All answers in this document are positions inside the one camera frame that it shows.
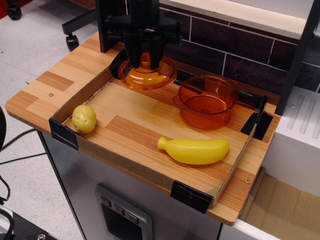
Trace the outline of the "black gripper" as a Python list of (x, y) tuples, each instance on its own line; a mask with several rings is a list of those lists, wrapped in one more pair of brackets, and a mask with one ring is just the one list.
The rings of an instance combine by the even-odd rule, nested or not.
[(167, 44), (182, 41), (183, 22), (160, 13), (158, 0), (131, 0), (127, 15), (109, 16), (108, 36), (125, 43), (130, 63), (141, 64), (142, 43), (149, 43), (150, 68), (159, 67)]

